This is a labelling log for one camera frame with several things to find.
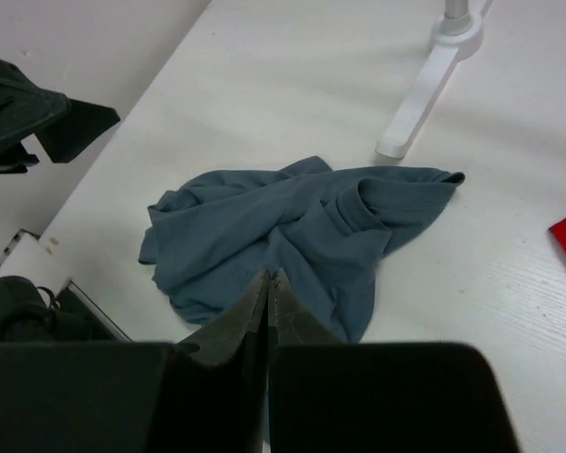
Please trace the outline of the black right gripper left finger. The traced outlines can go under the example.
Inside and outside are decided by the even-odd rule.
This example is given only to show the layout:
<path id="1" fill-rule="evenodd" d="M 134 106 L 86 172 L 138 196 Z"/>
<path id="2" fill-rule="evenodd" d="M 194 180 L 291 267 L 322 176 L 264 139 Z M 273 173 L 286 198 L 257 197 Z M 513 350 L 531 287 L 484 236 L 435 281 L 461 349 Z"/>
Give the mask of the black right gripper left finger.
<path id="1" fill-rule="evenodd" d="M 198 400 L 189 422 L 206 452 L 260 452 L 267 374 L 269 273 L 258 272 L 240 298 L 178 344 L 181 386 Z"/>

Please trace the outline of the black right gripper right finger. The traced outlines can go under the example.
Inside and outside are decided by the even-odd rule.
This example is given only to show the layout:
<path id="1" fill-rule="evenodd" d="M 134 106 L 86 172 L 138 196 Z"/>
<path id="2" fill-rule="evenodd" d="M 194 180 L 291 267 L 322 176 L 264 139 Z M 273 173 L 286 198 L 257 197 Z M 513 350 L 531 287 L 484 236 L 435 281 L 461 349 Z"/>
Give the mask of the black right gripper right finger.
<path id="1" fill-rule="evenodd" d="M 274 452 L 342 452 L 346 345 L 300 301 L 282 270 L 268 292 L 269 429 Z"/>

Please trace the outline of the blue-grey t shirt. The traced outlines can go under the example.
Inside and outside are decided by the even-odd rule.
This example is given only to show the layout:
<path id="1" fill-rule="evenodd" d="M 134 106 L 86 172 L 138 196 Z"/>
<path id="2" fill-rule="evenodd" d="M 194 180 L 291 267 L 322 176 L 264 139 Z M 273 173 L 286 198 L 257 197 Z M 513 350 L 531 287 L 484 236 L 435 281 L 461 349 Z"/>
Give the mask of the blue-grey t shirt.
<path id="1" fill-rule="evenodd" d="M 283 271 L 312 315 L 356 343 L 375 306 L 376 270 L 430 227 L 461 172 L 318 157 L 276 171 L 217 170 L 150 206 L 139 261 L 185 322 L 204 325 L 253 277 Z"/>

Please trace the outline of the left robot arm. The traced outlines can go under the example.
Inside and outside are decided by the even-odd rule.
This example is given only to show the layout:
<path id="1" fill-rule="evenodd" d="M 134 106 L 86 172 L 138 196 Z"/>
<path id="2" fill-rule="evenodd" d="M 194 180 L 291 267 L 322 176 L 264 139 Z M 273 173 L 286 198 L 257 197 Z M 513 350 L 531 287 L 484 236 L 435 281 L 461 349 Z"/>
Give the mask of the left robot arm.
<path id="1" fill-rule="evenodd" d="M 115 109 L 40 88 L 0 59 L 0 175 L 25 174 L 39 163 L 23 146 L 31 135 L 52 162 L 63 164 L 120 121 Z"/>

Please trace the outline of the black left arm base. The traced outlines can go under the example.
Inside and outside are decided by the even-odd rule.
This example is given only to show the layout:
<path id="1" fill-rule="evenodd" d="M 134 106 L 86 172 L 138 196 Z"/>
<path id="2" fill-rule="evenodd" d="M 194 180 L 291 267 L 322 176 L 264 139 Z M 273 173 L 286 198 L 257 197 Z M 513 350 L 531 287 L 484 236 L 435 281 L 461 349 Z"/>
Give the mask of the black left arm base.
<path id="1" fill-rule="evenodd" d="M 0 277 L 0 344 L 105 344 L 129 338 L 66 288 L 58 293 L 19 276 Z"/>

